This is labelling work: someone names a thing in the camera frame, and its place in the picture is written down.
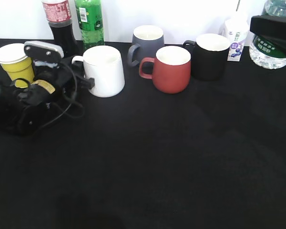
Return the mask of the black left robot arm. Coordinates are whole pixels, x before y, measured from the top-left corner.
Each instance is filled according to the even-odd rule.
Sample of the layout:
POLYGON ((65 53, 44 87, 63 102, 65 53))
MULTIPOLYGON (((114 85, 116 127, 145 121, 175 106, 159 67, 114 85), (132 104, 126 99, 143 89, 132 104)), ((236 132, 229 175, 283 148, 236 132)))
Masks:
POLYGON ((0 130, 14 135, 30 135, 44 129, 62 116, 72 119, 71 106, 84 110, 76 97, 80 88, 95 86, 93 78, 84 75, 79 63, 60 62, 53 68, 36 66, 32 83, 24 78, 4 84, 0 80, 0 130))

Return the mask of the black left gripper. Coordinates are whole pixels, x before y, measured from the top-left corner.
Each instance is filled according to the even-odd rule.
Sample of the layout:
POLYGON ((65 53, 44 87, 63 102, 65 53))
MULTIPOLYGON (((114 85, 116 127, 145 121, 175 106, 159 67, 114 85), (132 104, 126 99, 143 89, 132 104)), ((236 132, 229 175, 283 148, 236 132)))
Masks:
POLYGON ((76 75, 72 66, 65 62, 53 68, 39 68, 32 83, 23 78, 16 80, 16 83, 23 84, 16 91, 17 107, 46 107, 61 100, 73 103, 76 98, 76 80, 81 88, 92 89, 95 86, 94 78, 76 75))

